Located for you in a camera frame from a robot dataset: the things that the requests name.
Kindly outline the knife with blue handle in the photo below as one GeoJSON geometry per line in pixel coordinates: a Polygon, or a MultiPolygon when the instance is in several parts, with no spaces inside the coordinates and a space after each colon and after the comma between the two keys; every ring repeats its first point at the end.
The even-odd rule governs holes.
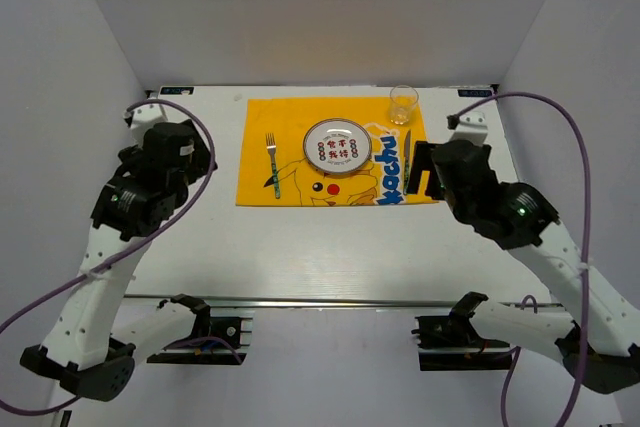
{"type": "Polygon", "coordinates": [[[404,140],[404,167],[403,167],[403,194],[405,196],[408,195],[408,187],[410,180],[410,170],[411,170],[411,157],[412,157],[412,132],[408,130],[405,135],[404,140]]]}

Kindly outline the clear glass cup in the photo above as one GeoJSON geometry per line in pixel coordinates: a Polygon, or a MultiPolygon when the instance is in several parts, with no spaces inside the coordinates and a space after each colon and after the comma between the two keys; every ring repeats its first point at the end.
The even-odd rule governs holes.
{"type": "Polygon", "coordinates": [[[405,125],[411,120],[419,103],[419,93],[411,86],[398,85],[391,89],[389,101],[390,121],[396,125],[405,125]]]}

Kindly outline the white patterned plate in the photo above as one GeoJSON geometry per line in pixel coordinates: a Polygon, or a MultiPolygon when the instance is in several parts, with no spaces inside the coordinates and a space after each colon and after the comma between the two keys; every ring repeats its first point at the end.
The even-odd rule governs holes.
{"type": "Polygon", "coordinates": [[[304,136],[306,160],[317,170],[346,175],[361,169],[372,154],[369,133],[358,123],[327,119],[311,127],[304,136]]]}

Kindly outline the fork with blue handle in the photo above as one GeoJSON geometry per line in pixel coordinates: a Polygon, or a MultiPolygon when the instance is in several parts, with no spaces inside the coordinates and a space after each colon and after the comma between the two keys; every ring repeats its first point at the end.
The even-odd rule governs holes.
{"type": "Polygon", "coordinates": [[[278,168],[276,161],[277,145],[275,136],[273,133],[266,134],[266,150],[270,158],[271,177],[265,183],[266,187],[272,186],[274,189],[274,195],[276,199],[281,198],[281,191],[279,185],[278,168]]]}

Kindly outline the yellow pikachu cloth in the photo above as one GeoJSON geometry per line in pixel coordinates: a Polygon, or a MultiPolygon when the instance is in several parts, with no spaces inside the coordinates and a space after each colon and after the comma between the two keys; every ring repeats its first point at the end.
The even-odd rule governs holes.
{"type": "Polygon", "coordinates": [[[236,203],[245,207],[346,207],[430,204],[424,193],[403,194],[404,140],[412,132],[416,141],[426,138],[423,119],[415,111],[404,126],[389,117],[385,97],[277,98],[248,103],[238,174],[236,203]],[[303,140],[318,122],[341,118],[360,124],[372,140],[369,161],[346,175],[331,175],[314,168],[305,158],[303,140]],[[266,134],[277,145],[281,198],[272,186],[266,134]]]}

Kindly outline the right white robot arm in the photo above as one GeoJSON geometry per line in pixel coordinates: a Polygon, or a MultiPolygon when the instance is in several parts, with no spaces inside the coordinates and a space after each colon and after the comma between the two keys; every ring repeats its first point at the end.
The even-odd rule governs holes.
{"type": "Polygon", "coordinates": [[[519,345],[562,365],[600,394],[639,382],[639,311],[583,262],[557,210],[534,187],[498,180],[491,148],[468,140],[430,147],[432,170],[454,218],[526,266],[564,307],[544,316],[465,294],[445,317],[423,316],[423,350],[519,345]]]}

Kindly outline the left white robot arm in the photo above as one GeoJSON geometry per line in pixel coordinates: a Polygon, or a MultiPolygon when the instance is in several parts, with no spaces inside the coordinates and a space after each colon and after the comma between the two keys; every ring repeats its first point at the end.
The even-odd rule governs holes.
{"type": "Polygon", "coordinates": [[[76,397],[108,402],[126,387],[137,364],[185,341],[211,334],[210,308],[180,294],[148,317],[116,329],[124,294],[152,239],[194,204],[189,187],[209,179],[212,152],[194,123],[159,122],[119,152],[121,161],[91,214],[79,282],[45,340],[20,363],[76,397]]]}

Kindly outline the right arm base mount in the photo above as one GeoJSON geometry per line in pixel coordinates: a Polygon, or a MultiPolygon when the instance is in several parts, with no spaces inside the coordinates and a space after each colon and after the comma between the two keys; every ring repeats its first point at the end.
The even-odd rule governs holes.
{"type": "Polygon", "coordinates": [[[508,371],[514,348],[478,337],[449,316],[419,316],[411,334],[422,372],[508,371]]]}

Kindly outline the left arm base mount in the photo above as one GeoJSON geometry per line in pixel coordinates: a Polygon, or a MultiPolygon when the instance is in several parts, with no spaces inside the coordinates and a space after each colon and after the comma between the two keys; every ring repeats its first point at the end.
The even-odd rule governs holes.
{"type": "Polygon", "coordinates": [[[249,351],[254,312],[240,308],[213,309],[208,327],[150,356],[148,364],[240,366],[249,351]]]}

